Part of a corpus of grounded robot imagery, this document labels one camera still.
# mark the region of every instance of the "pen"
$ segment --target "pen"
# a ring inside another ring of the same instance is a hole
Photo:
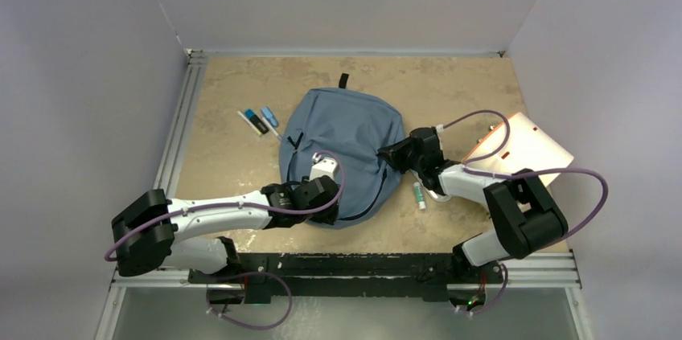
[[[271,125],[270,122],[265,119],[265,117],[261,117],[261,119],[263,120],[263,123],[265,123],[265,125],[268,127],[268,129],[273,132],[273,135],[276,136],[279,141],[281,141],[281,136],[280,134],[277,133],[273,125]]]
[[[241,111],[237,111],[236,113],[237,113],[242,119],[244,119],[244,121],[246,122],[246,124],[249,125],[249,127],[251,127],[251,128],[253,129],[253,131],[254,131],[256,134],[258,134],[258,136],[262,136],[262,135],[263,135],[263,133],[262,133],[259,129],[257,129],[256,126],[253,125],[253,123],[251,123],[251,121],[249,121],[249,119],[247,119],[246,116],[245,116],[243,113],[241,113]]]

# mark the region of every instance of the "marble-pattern surface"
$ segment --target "marble-pattern surface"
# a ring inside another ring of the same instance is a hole
[[[403,116],[405,131],[446,123],[476,109],[524,111],[509,59],[445,57],[211,57],[199,97],[176,197],[219,198],[280,182],[278,141],[258,137],[236,111],[269,106],[281,132],[311,88],[335,87],[378,96]],[[445,156],[461,159],[499,121],[479,116],[443,134]],[[450,252],[491,228],[487,213],[465,199],[419,211],[405,175],[372,219],[342,230],[299,224],[290,229],[228,231],[242,252]],[[565,251],[560,244],[549,248]]]

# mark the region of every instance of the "backpack strap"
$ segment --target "backpack strap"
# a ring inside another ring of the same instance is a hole
[[[368,208],[364,209],[364,211],[359,214],[353,215],[352,217],[339,218],[339,221],[355,221],[356,219],[364,217],[374,207],[376,200],[379,199],[379,194],[381,194],[381,189],[384,188],[384,182],[386,182],[387,177],[388,171],[387,169],[384,169],[384,173],[381,175],[381,184],[379,185],[379,191],[376,192],[376,197],[374,197],[374,200],[372,201],[372,203],[369,204]]]
[[[339,88],[346,88],[346,84],[348,83],[348,77],[349,75],[347,73],[341,74],[341,78],[339,79]]]
[[[298,135],[298,139],[294,141],[291,137],[286,137],[286,140],[294,147],[294,152],[291,153],[291,158],[289,158],[289,166],[286,168],[286,181],[289,182],[289,177],[291,175],[291,163],[294,161],[294,155],[298,152],[298,145],[301,144],[303,139],[303,133]]]

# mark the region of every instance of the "small bottle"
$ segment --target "small bottle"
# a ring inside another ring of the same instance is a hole
[[[414,196],[417,198],[417,203],[419,204],[419,210],[426,210],[426,202],[424,202],[424,193],[421,192],[421,185],[419,182],[413,184]]]

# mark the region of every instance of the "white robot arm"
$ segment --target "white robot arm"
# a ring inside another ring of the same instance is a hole
[[[334,224],[339,209],[338,202],[331,201],[339,192],[335,182],[339,165],[333,158],[314,160],[310,177],[303,183],[271,184],[230,198],[166,199],[163,190],[147,191],[112,220],[119,274],[137,276],[161,266],[211,274],[227,266],[236,248],[225,237],[202,236],[235,229],[292,227],[308,219]]]
[[[460,162],[444,159],[435,127],[413,130],[378,156],[401,173],[411,170],[427,189],[484,205],[494,228],[453,248],[453,266],[466,273],[495,260],[522,259],[561,239],[568,224],[537,176],[490,178],[469,174]],[[517,174],[532,172],[521,170]],[[528,204],[522,212],[519,204]]]

